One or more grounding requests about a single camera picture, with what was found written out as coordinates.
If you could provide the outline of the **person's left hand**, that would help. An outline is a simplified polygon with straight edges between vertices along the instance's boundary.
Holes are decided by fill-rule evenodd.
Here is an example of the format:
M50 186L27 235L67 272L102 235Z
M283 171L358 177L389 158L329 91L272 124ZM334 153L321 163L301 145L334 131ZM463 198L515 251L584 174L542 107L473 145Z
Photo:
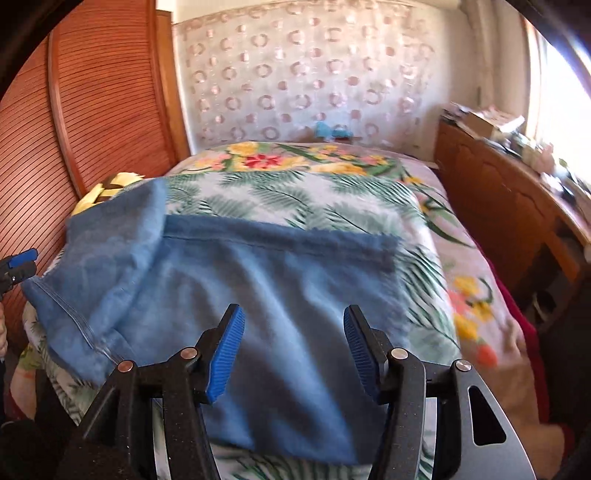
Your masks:
M3 360L8 351L6 319L2 303L0 304L0 359Z

